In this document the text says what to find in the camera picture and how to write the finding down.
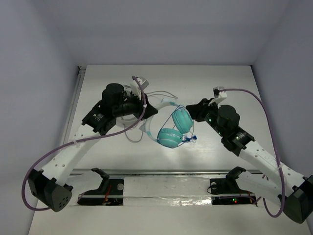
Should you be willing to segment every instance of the white table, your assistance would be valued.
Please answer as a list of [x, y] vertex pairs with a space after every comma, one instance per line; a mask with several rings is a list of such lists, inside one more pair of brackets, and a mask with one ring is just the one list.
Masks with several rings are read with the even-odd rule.
[[[101, 99], [101, 93], [109, 83], [129, 84], [132, 75], [145, 77], [150, 85], [145, 92], [166, 90], [179, 97], [182, 105], [212, 98], [213, 88], [245, 88], [259, 95], [250, 66], [126, 66], [89, 65], [78, 91], [78, 103], [74, 113], [69, 139], [73, 137], [84, 116]], [[241, 116], [240, 126], [273, 154], [268, 124], [262, 107], [252, 96], [241, 92], [228, 92], [225, 104], [234, 106]], [[150, 97], [155, 105], [160, 99]], [[155, 135], [174, 108], [165, 108], [152, 121]], [[121, 130], [115, 126], [110, 133]], [[129, 136], [138, 139], [138, 129]], [[255, 169], [252, 165], [228, 152], [221, 138], [206, 124], [195, 123], [196, 143], [184, 144], [177, 149], [165, 148], [144, 135], [140, 143], [127, 141], [124, 135], [107, 138], [97, 143], [77, 165], [77, 169], [94, 167], [113, 170], [161, 170], [161, 171], [228, 171], [236, 166]]]
[[[131, 76], [143, 76], [150, 82], [146, 91], [167, 90], [179, 97], [183, 105], [212, 97], [216, 86], [245, 88], [258, 95], [249, 66], [88, 66], [79, 94], [69, 136], [72, 137], [82, 118], [101, 98], [108, 83], [127, 84]], [[159, 102], [151, 98], [151, 103]], [[241, 127], [249, 131], [269, 152], [273, 153], [268, 125], [258, 102], [247, 94], [228, 93], [225, 103], [233, 105], [241, 115]], [[169, 115], [171, 109], [164, 112]], [[155, 117], [154, 132], [164, 120]], [[235, 166], [255, 169], [226, 151], [220, 138], [206, 124], [196, 123], [195, 144], [167, 149], [147, 136], [134, 144], [124, 135], [101, 140], [78, 164], [78, 169], [93, 167], [121, 170], [162, 171], [228, 171]], [[137, 130], [130, 136], [138, 137]], [[278, 208], [268, 202], [275, 213]], [[284, 214], [271, 218], [262, 202], [259, 207], [236, 206], [68, 206], [58, 213], [36, 212], [30, 235], [309, 235], [307, 223], [292, 222]]]

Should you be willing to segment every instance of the gray wall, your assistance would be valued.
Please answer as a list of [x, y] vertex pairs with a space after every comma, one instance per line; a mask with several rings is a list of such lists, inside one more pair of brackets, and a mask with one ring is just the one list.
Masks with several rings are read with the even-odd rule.
[[252, 65], [288, 0], [45, 0], [78, 64]]
[[40, 0], [36, 8], [32, 4], [3, 0], [0, 7], [2, 235], [28, 234], [33, 212], [22, 204], [22, 179], [36, 159], [59, 144], [77, 73], [46, 7]]
[[292, 0], [252, 67], [284, 162], [307, 176], [313, 174], [312, 12], [312, 0]]

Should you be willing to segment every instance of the teal headphones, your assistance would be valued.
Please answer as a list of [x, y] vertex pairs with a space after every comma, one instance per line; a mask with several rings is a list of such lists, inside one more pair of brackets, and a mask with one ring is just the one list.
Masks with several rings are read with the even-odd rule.
[[163, 125], [157, 135], [157, 138], [154, 138], [150, 131], [150, 125], [153, 116], [146, 120], [145, 124], [141, 126], [140, 130], [146, 132], [153, 141], [158, 142], [159, 144], [168, 148], [176, 148], [185, 142], [189, 142], [191, 139], [196, 140], [195, 136], [192, 136], [192, 138], [188, 138], [186, 136], [186, 134], [190, 132], [190, 129], [193, 127], [194, 124], [188, 111], [183, 106], [177, 105], [176, 103], [171, 101], [163, 101], [155, 106], [155, 108], [157, 110], [160, 110], [167, 106], [177, 107], [171, 115], [177, 130], [171, 128], [163, 128]]

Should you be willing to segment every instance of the headphones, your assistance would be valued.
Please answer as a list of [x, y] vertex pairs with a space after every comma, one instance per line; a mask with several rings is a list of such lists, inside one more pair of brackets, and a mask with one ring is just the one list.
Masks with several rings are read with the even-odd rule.
[[151, 120], [154, 115], [149, 117], [146, 120], [145, 124], [143, 124], [140, 127], [140, 130], [143, 132], [146, 132], [147, 135], [150, 137], [150, 139], [152, 139], [153, 141], [158, 142], [159, 144], [168, 148], [176, 148], [185, 142], [196, 140], [197, 139], [196, 136], [192, 136], [191, 138], [188, 138], [186, 136], [186, 134], [190, 132], [190, 129], [193, 127], [193, 124], [194, 124], [188, 111], [183, 106], [178, 105], [171, 101], [165, 101], [165, 102], [163, 101], [159, 103], [157, 106], [155, 106], [155, 108], [157, 110], [160, 110], [167, 106], [176, 106], [176, 109], [171, 114], [171, 117], [173, 119], [173, 122], [177, 130], [162, 127], [157, 135], [157, 138], [154, 138], [150, 131]]

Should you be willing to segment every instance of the headphone ear cup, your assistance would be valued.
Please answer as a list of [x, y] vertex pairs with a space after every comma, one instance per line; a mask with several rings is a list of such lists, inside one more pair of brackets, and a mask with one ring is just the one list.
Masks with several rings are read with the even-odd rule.
[[157, 135], [157, 142], [168, 148], [176, 148], [182, 142], [182, 133], [178, 130], [163, 128]]
[[186, 110], [176, 110], [172, 114], [172, 118], [175, 126], [181, 133], [186, 134], [190, 131], [193, 121]]

